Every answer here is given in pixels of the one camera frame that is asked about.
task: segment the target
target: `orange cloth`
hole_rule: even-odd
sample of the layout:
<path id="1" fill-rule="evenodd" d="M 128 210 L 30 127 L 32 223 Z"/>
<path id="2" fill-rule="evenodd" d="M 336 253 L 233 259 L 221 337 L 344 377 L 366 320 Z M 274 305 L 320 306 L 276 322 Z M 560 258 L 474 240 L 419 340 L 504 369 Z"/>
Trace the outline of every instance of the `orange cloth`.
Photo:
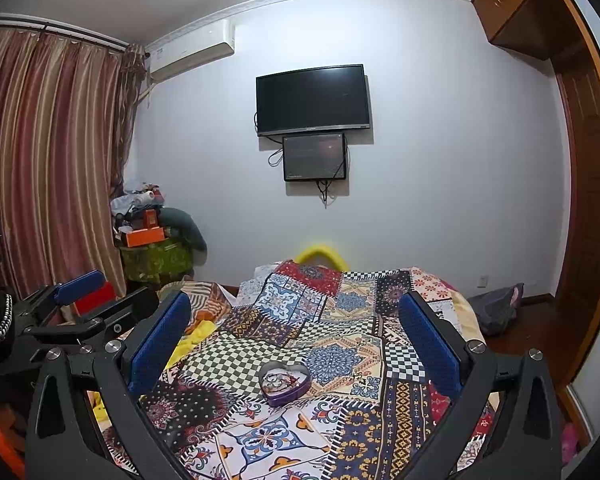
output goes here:
<path id="1" fill-rule="evenodd" d="M 13 473 L 20 479 L 24 479 L 24 460 L 16 452 L 11 444 L 4 436 L 4 433 L 0 430 L 0 456 L 11 468 Z"/>

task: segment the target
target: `curtain rod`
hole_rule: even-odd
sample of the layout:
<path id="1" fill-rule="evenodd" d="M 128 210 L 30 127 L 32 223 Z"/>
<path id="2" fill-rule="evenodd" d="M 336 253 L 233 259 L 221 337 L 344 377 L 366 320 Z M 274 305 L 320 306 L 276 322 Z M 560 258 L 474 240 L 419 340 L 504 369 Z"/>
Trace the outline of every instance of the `curtain rod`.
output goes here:
<path id="1" fill-rule="evenodd" d="M 24 14 L 11 14 L 9 12 L 0 12 L 0 26 L 7 27 L 26 27 L 37 30 L 46 30 L 47 32 L 56 32 L 64 36 L 70 36 L 79 40 L 87 40 L 102 46 L 119 50 L 123 52 L 128 43 L 117 40 L 105 34 L 93 32 L 87 28 L 75 27 L 68 23 L 56 22 L 46 18 L 37 18 L 36 16 L 26 16 Z"/>

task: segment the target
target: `wooden door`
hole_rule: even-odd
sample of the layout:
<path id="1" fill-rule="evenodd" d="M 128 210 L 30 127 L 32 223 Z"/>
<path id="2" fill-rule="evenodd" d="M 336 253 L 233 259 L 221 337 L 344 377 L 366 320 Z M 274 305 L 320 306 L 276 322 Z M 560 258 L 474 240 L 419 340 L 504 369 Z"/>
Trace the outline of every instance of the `wooden door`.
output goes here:
<path id="1" fill-rule="evenodd" d="M 600 323 L 600 80 L 584 43 L 554 59 L 554 69 L 571 152 L 570 227 L 556 294 L 566 332 L 560 369 L 552 369 L 564 384 Z"/>

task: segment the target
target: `small screen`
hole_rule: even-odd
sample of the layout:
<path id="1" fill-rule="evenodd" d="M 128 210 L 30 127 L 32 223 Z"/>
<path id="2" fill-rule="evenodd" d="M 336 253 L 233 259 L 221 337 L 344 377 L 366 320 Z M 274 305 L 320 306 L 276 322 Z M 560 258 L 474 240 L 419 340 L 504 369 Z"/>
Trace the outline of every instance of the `small screen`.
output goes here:
<path id="1" fill-rule="evenodd" d="M 285 180 L 337 180 L 347 177 L 342 134 L 285 137 L 283 158 Z"/>
<path id="2" fill-rule="evenodd" d="M 256 100 L 259 135 L 369 127 L 362 65 L 262 76 Z"/>

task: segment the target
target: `air conditioner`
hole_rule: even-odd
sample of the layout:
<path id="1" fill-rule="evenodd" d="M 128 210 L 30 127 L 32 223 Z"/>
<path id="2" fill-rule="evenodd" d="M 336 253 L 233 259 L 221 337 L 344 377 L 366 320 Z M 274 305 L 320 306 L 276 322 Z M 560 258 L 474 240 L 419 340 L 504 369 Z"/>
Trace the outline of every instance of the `air conditioner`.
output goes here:
<path id="1" fill-rule="evenodd" d="M 234 53 L 234 28 L 220 20 L 197 28 L 151 52 L 151 77 L 161 82 Z"/>

